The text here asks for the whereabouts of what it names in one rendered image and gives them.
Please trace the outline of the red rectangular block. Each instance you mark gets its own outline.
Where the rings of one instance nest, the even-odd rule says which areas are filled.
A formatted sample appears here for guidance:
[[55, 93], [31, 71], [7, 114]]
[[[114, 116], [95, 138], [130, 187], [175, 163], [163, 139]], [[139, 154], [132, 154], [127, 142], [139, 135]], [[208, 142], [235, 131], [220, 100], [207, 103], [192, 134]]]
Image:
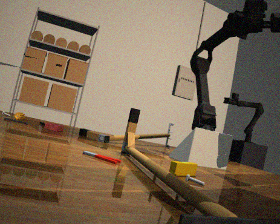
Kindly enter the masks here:
[[49, 129], [51, 131], [60, 132], [63, 131], [64, 126], [54, 123], [45, 123], [44, 128]]

